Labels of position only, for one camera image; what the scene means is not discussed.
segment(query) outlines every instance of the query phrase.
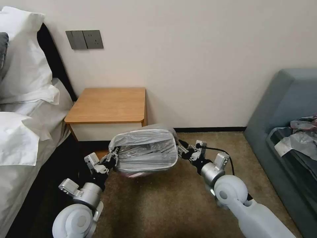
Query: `wooden nightstand top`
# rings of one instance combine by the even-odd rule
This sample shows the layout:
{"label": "wooden nightstand top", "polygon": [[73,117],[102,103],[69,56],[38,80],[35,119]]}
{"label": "wooden nightstand top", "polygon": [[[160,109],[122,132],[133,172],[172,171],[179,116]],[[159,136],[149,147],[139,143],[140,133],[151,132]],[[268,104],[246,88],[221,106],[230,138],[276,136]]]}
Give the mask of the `wooden nightstand top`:
{"label": "wooden nightstand top", "polygon": [[145,88],[86,88],[65,117],[65,122],[140,123],[144,118]]}

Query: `black headboard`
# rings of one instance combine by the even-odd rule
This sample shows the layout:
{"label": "black headboard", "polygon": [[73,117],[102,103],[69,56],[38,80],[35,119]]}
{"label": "black headboard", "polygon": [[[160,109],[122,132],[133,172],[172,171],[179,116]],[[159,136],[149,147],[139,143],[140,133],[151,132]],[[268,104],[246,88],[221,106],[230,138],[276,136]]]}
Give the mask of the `black headboard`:
{"label": "black headboard", "polygon": [[64,64],[59,56],[53,38],[44,23],[37,32],[37,41],[39,42],[41,49],[44,51],[47,62],[52,70],[53,78],[58,78],[69,92],[72,100],[76,101],[77,97],[72,85],[70,84]]}

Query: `white bed sheet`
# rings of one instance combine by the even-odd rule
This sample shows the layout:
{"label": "white bed sheet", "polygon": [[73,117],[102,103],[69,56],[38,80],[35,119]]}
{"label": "white bed sheet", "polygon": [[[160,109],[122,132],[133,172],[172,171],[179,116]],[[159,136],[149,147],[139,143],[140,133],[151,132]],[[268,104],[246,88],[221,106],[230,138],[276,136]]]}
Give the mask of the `white bed sheet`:
{"label": "white bed sheet", "polygon": [[45,101],[2,104],[2,111],[13,111],[28,115],[45,125],[53,140],[39,143],[35,166],[10,165],[0,166],[0,237],[5,237],[26,195],[35,180],[41,166],[54,150],[70,134],[63,120],[73,106],[66,88],[59,79],[53,79],[53,85],[59,89],[59,105]]}

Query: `gray cushion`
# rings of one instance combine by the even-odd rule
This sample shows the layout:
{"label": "gray cushion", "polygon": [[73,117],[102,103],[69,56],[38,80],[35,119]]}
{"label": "gray cushion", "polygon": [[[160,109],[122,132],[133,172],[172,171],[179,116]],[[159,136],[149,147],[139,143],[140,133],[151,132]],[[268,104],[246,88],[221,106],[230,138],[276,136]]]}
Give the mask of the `gray cushion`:
{"label": "gray cushion", "polygon": [[5,32],[0,32],[0,82],[1,78],[1,71],[4,66],[4,61],[6,59],[7,48],[8,48],[9,36]]}

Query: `pillow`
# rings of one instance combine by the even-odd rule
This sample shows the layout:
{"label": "pillow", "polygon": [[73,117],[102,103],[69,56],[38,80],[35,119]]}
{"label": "pillow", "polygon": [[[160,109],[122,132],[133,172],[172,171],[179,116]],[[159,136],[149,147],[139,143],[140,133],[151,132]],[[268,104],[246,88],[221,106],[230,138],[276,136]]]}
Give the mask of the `pillow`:
{"label": "pillow", "polygon": [[36,165],[39,141],[52,140],[38,121],[15,112],[0,112],[0,166]]}
{"label": "pillow", "polygon": [[4,7],[0,12],[0,32],[9,36],[0,103],[42,99],[58,104],[59,90],[51,83],[52,71],[37,41],[43,20],[43,14],[12,7]]}
{"label": "pillow", "polygon": [[0,32],[0,82],[2,81],[1,72],[6,60],[9,36],[5,32]]}

